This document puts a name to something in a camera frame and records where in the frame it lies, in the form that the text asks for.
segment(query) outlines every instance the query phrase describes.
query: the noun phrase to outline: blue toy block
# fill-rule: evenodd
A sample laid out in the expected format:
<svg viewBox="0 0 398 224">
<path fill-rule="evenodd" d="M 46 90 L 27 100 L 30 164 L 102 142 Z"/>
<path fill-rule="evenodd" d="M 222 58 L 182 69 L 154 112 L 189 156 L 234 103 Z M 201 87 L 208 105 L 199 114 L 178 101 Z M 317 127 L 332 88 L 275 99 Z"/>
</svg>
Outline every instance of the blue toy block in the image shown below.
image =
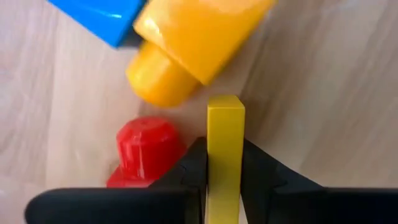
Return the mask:
<svg viewBox="0 0 398 224">
<path fill-rule="evenodd" d="M 49 0 L 113 47 L 119 47 L 145 0 Z"/>
</svg>

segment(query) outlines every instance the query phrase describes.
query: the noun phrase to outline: red cylinder peg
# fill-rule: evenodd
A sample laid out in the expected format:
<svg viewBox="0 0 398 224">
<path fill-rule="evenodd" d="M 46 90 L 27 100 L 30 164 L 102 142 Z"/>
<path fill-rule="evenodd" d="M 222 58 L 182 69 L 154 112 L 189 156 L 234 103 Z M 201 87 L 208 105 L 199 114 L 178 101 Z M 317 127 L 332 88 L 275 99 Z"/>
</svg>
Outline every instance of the red cylinder peg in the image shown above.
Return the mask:
<svg viewBox="0 0 398 224">
<path fill-rule="evenodd" d="M 177 130 L 164 118 L 146 116 L 124 125 L 116 137 L 120 165 L 108 187 L 147 187 L 184 155 Z"/>
</svg>

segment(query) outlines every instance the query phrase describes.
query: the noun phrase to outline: wood grain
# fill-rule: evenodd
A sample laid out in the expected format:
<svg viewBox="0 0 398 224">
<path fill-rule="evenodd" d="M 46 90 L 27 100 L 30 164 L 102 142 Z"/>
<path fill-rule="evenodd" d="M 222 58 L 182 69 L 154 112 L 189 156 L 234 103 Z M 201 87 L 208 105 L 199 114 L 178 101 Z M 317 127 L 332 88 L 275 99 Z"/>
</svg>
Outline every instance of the wood grain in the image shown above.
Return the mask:
<svg viewBox="0 0 398 224">
<path fill-rule="evenodd" d="M 220 93 L 241 96 L 251 141 L 320 184 L 398 187 L 395 0 L 280 0 L 219 78 L 172 110 L 131 91 L 134 49 L 46 2 L 0 4 L 0 223 L 22 223 L 41 190 L 104 185 L 115 134 L 136 116 L 168 117 L 186 142 L 204 135 Z"/>
</svg>

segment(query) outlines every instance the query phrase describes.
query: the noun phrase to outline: yellow toy block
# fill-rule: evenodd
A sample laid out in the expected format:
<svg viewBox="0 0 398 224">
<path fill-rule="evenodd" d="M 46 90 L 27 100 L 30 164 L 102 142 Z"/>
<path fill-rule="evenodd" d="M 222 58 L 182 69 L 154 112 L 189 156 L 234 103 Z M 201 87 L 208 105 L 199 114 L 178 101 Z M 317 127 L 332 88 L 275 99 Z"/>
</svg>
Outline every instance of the yellow toy block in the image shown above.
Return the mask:
<svg viewBox="0 0 398 224">
<path fill-rule="evenodd" d="M 238 224 L 244 106 L 233 95 L 207 107 L 208 224 Z"/>
</svg>

